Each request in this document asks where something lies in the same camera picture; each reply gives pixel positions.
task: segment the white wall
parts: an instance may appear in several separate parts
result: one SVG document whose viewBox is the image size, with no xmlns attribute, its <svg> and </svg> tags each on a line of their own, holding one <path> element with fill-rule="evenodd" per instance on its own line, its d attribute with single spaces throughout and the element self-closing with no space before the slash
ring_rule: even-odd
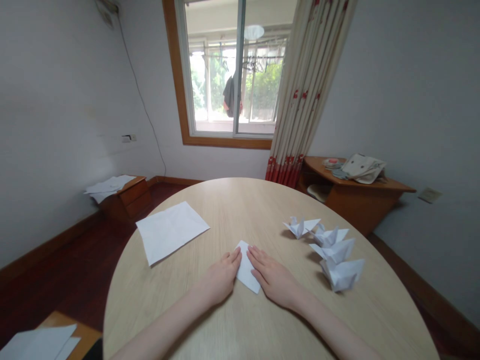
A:
<svg viewBox="0 0 480 360">
<path fill-rule="evenodd" d="M 167 176 L 264 179 L 269 150 L 183 145 L 162 2 L 126 0 L 122 10 L 125 39 L 160 140 Z"/>
<path fill-rule="evenodd" d="M 86 186 L 164 169 L 118 26 L 93 1 L 2 0 L 0 52 L 2 268 L 92 214 Z"/>
<path fill-rule="evenodd" d="M 480 327 L 480 1 L 359 0 L 309 155 L 360 152 L 402 197 L 375 230 Z"/>
</svg>

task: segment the drawer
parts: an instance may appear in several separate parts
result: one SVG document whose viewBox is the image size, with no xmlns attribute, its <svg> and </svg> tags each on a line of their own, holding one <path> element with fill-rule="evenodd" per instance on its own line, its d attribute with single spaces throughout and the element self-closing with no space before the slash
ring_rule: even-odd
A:
<svg viewBox="0 0 480 360">
<path fill-rule="evenodd" d="M 142 194 L 146 193 L 149 190 L 149 186 L 145 180 L 140 181 L 135 186 L 129 188 L 127 191 L 124 191 L 120 194 L 120 199 L 123 205 L 128 206 L 138 199 Z"/>
<path fill-rule="evenodd" d="M 147 191 L 138 199 L 125 207 L 128 217 L 136 217 L 142 210 L 144 210 L 152 202 L 150 192 Z"/>
</svg>

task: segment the baseboard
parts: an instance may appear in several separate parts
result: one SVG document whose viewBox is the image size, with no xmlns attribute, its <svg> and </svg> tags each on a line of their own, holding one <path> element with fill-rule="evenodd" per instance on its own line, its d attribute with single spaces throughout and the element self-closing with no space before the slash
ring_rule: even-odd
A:
<svg viewBox="0 0 480 360">
<path fill-rule="evenodd" d="M 17 276 L 31 269 L 55 250 L 61 248 L 73 239 L 78 238 L 103 218 L 103 213 L 97 211 L 0 269 L 0 289 Z"/>
<path fill-rule="evenodd" d="M 385 258 L 403 285 L 415 296 L 425 311 L 435 318 L 438 324 L 459 344 L 480 356 L 479 329 L 418 275 L 382 239 L 374 233 L 368 235 L 367 239 Z"/>
<path fill-rule="evenodd" d="M 177 184 L 177 185 L 195 185 L 203 183 L 203 180 L 184 179 L 181 177 L 168 177 L 168 176 L 154 176 L 147 181 L 149 187 L 157 183 Z"/>
</svg>

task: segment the hand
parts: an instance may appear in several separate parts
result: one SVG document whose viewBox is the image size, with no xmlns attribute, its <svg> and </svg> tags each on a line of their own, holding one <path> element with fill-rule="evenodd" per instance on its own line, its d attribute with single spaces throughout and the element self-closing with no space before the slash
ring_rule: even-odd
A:
<svg viewBox="0 0 480 360">
<path fill-rule="evenodd" d="M 281 307 L 294 310 L 296 297 L 305 289 L 288 269 L 256 246 L 249 246 L 246 255 L 255 269 L 251 271 L 265 295 Z"/>
<path fill-rule="evenodd" d="M 241 260 L 239 247 L 232 253 L 226 252 L 193 286 L 196 299 L 204 301 L 207 309 L 221 303 L 232 292 Z"/>
</svg>

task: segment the hanging clothing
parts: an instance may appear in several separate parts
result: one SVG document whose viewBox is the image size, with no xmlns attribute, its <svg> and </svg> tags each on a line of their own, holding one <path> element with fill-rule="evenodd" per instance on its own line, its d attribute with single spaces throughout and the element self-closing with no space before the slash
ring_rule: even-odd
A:
<svg viewBox="0 0 480 360">
<path fill-rule="evenodd" d="M 230 76 L 226 81 L 225 89 L 223 90 L 223 96 L 224 107 L 226 105 L 226 114 L 229 118 L 233 118 L 235 104 L 235 82 L 232 76 Z"/>
<path fill-rule="evenodd" d="M 298 0 L 278 90 L 265 180 L 295 188 L 340 59 L 356 0 Z"/>
</svg>

